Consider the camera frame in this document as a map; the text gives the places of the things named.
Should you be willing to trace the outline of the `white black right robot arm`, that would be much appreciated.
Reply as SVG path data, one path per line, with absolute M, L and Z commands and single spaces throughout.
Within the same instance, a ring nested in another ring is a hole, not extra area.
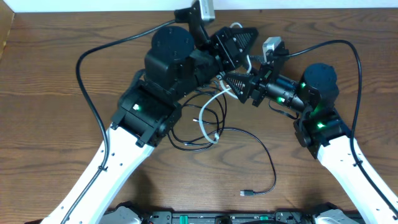
M 397 223 L 397 196 L 364 156 L 335 108 L 339 94 L 336 73 L 324 63 L 309 66 L 299 81 L 262 65 L 253 74 L 227 73 L 224 81 L 241 102 L 264 98 L 298 114 L 297 140 L 339 182 L 366 223 Z

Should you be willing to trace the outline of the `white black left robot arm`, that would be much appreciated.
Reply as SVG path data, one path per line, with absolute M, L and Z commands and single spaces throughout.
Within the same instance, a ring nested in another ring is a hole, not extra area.
M 122 94 L 103 142 L 77 183 L 45 223 L 99 223 L 137 167 L 182 115 L 180 99 L 239 68 L 258 36 L 253 27 L 223 27 L 208 35 L 166 22 L 151 30 L 143 70 Z

